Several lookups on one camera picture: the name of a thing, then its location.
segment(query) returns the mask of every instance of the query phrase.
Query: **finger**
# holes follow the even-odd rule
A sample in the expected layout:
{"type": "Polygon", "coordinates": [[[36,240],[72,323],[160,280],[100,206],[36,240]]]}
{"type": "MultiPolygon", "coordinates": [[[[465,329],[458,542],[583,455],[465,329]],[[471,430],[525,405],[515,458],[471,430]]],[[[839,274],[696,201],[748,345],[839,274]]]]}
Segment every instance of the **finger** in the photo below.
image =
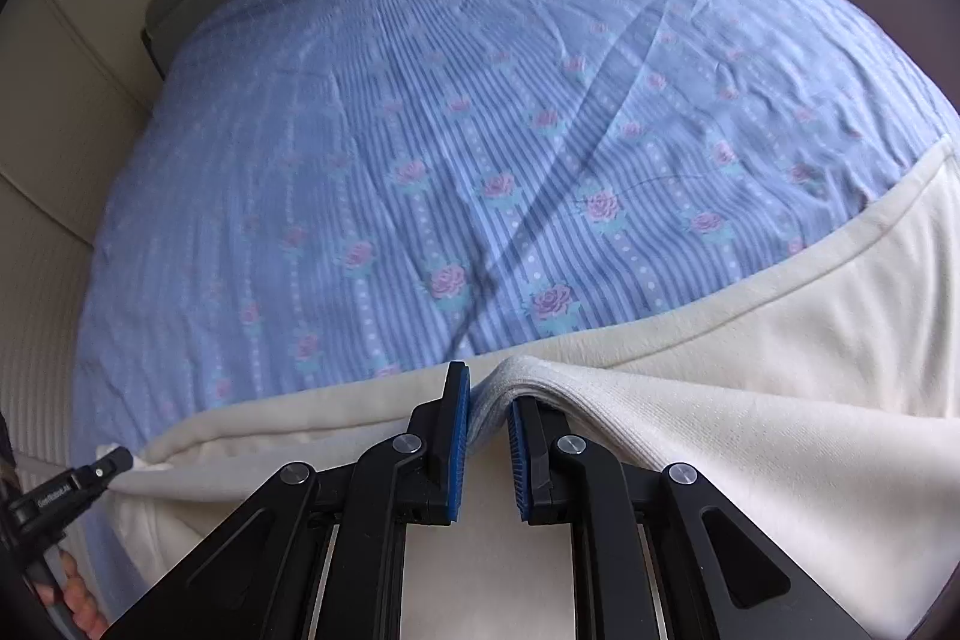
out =
{"type": "Polygon", "coordinates": [[[93,622],[96,620],[97,602],[92,597],[88,597],[83,601],[80,609],[74,611],[73,623],[83,629],[84,632],[89,632],[90,629],[93,629],[93,622]]]}
{"type": "Polygon", "coordinates": [[[64,586],[64,602],[71,611],[76,613],[83,606],[87,596],[86,584],[82,578],[67,579],[64,586]]]}
{"type": "Polygon", "coordinates": [[[80,574],[77,571],[77,560],[67,551],[61,551],[61,564],[64,565],[64,572],[68,578],[75,578],[80,574]]]}
{"type": "Polygon", "coordinates": [[[90,640],[100,640],[100,638],[104,636],[104,632],[106,631],[107,631],[107,619],[98,613],[96,621],[93,622],[93,627],[90,627],[90,629],[88,629],[86,636],[89,637],[90,640]]]}
{"type": "Polygon", "coordinates": [[[34,589],[37,591],[37,597],[40,597],[40,601],[45,608],[49,608],[50,605],[56,602],[56,592],[54,592],[53,586],[34,584],[34,589]]]}

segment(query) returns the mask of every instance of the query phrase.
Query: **black clamp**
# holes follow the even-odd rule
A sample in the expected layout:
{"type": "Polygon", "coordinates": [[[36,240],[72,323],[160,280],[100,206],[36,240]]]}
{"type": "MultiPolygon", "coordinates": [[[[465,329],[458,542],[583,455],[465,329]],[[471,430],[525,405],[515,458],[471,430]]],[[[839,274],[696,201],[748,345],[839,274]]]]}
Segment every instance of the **black clamp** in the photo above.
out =
{"type": "Polygon", "coordinates": [[[571,527],[578,640],[869,640],[689,464],[621,463],[529,396],[508,424],[521,518],[571,527]]]}
{"type": "Polygon", "coordinates": [[[107,638],[397,640],[406,525],[456,520],[467,408],[469,370],[453,362],[443,397],[416,408],[405,434],[325,472],[282,467],[107,638]]]}
{"type": "Polygon", "coordinates": [[[64,604],[46,555],[64,539],[66,528],[107,490],[109,482],[131,466],[130,451],[116,448],[99,461],[61,472],[24,494],[0,417],[0,621],[11,629],[11,636],[85,640],[64,604]],[[54,595],[51,608],[40,603],[34,584],[50,586],[54,595]]]}

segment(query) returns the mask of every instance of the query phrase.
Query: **blue striped fabric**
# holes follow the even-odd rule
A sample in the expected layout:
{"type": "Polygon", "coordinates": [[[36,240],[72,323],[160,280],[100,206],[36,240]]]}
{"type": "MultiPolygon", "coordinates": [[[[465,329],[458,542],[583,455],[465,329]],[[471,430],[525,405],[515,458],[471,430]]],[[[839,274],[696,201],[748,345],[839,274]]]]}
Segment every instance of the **blue striped fabric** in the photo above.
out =
{"type": "Polygon", "coordinates": [[[113,189],[75,457],[680,307],[956,120],[844,0],[233,0],[113,189]]]}

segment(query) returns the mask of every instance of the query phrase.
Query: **metal screw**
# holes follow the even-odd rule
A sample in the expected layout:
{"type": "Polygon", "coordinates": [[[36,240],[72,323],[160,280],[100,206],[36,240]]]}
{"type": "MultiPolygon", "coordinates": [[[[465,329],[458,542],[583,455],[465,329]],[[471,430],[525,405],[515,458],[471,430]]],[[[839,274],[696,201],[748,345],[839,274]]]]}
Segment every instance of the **metal screw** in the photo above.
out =
{"type": "Polygon", "coordinates": [[[280,480],[286,485],[299,485],[310,477],[310,466],[302,461],[294,461],[280,470],[280,480]]]}
{"type": "Polygon", "coordinates": [[[576,434],[564,434],[557,440],[557,450],[570,453],[570,456],[579,456],[587,450],[587,440],[577,437],[576,434]]]}
{"type": "Polygon", "coordinates": [[[394,450],[397,453],[416,453],[424,445],[416,434],[397,434],[394,437],[394,450]]]}
{"type": "Polygon", "coordinates": [[[678,482],[680,485],[690,485],[694,480],[697,480],[697,477],[700,477],[689,464],[673,464],[666,474],[670,476],[670,480],[678,482]]]}

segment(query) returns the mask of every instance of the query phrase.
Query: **white blanket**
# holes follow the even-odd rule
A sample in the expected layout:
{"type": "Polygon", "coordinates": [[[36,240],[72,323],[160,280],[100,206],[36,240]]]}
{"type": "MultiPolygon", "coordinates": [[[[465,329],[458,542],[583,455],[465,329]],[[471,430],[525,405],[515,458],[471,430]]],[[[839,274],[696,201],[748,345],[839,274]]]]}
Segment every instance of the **white blanket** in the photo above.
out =
{"type": "MultiPolygon", "coordinates": [[[[877,637],[902,638],[960,560],[960,170],[943,140],[793,259],[655,319],[472,360],[461,523],[411,529],[403,632],[573,637],[568,540],[525,528],[503,443],[512,396],[576,415],[624,458],[694,463],[877,637]],[[618,372],[584,367],[615,368],[618,372]]],[[[443,367],[203,413],[112,492],[148,581],[286,461],[352,461],[435,398],[443,367]]]]}

